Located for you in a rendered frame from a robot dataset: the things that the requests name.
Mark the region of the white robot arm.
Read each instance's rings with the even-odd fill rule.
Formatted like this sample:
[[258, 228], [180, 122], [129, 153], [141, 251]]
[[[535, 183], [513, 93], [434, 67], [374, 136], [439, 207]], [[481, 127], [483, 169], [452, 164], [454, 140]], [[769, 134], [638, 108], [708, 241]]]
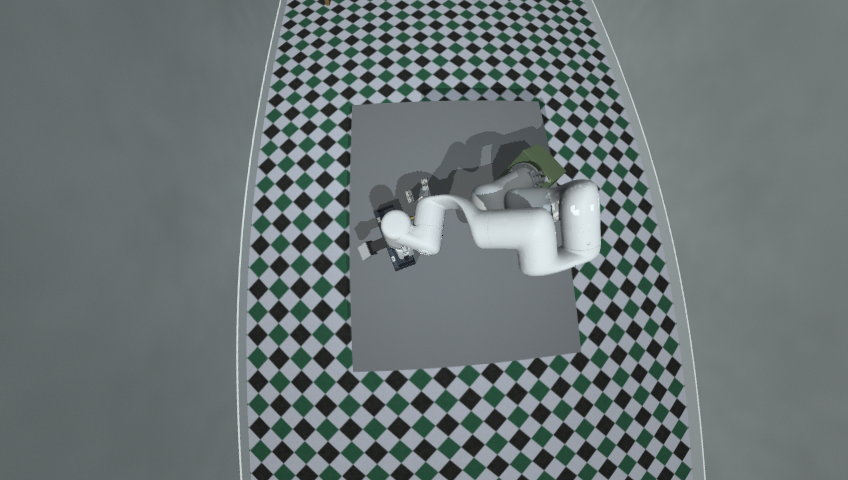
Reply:
[[[475, 205], [452, 194], [423, 197], [416, 204], [413, 224], [404, 211], [391, 210], [381, 220], [386, 239], [359, 246], [362, 260], [388, 246], [404, 253], [409, 247], [424, 255], [437, 254], [445, 211], [450, 209], [464, 212], [479, 248], [516, 249], [519, 269], [526, 275], [554, 274], [595, 259], [601, 249], [596, 184], [579, 179], [557, 187], [537, 188], [548, 182], [548, 177], [541, 175], [542, 171], [533, 165], [518, 163], [500, 179], [475, 187], [471, 196]], [[554, 222], [560, 220], [562, 245], [557, 247]]]

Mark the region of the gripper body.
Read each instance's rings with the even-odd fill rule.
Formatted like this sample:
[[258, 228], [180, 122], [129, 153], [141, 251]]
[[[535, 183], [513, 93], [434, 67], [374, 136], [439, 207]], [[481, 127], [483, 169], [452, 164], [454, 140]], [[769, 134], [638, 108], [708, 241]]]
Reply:
[[400, 250], [400, 249], [395, 249], [395, 251], [396, 251], [396, 253], [397, 253], [397, 255], [399, 256], [399, 258], [400, 258], [400, 259], [404, 259], [404, 257], [405, 257], [405, 256], [407, 256], [407, 255], [412, 256], [412, 255], [414, 254], [414, 250], [413, 250], [413, 249], [411, 249], [411, 248], [409, 248], [409, 247], [407, 247], [407, 249], [408, 249], [408, 252], [406, 252], [406, 253], [404, 253], [404, 252], [403, 252], [402, 250]]

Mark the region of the dark grey bin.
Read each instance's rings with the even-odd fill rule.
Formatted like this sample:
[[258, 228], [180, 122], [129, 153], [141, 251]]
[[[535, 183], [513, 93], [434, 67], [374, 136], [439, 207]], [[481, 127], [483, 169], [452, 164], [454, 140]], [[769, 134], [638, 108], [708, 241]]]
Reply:
[[[383, 208], [380, 208], [380, 209], [378, 209], [378, 210], [373, 211], [373, 212], [374, 212], [374, 215], [375, 215], [375, 217], [376, 217], [376, 220], [377, 220], [378, 226], [379, 226], [379, 228], [380, 228], [380, 229], [381, 229], [381, 225], [380, 225], [380, 224], [381, 224], [382, 217], [383, 217], [383, 216], [384, 216], [387, 212], [389, 212], [389, 211], [391, 211], [391, 210], [395, 210], [395, 208], [394, 208], [393, 204], [391, 204], [391, 205], [389, 205], [389, 206], [386, 206], [386, 207], [383, 207]], [[393, 266], [394, 266], [395, 271], [398, 271], [398, 270], [401, 270], [401, 269], [403, 269], [403, 268], [406, 268], [406, 267], [409, 267], [409, 266], [411, 266], [411, 265], [416, 264], [416, 262], [415, 262], [415, 259], [414, 259], [413, 255], [412, 255], [412, 256], [409, 256], [409, 255], [408, 255], [409, 260], [407, 260], [407, 261], [406, 261], [406, 260], [405, 260], [405, 258], [404, 258], [404, 259], [400, 259], [400, 258], [398, 257], [398, 255], [397, 255], [397, 253], [396, 253], [395, 249], [391, 248], [390, 246], [388, 246], [388, 247], [387, 247], [387, 250], [388, 250], [388, 253], [389, 253], [389, 255], [390, 255], [390, 258], [391, 258], [391, 261], [392, 261], [392, 263], [393, 263]], [[402, 267], [403, 267], [403, 268], [402, 268]]]

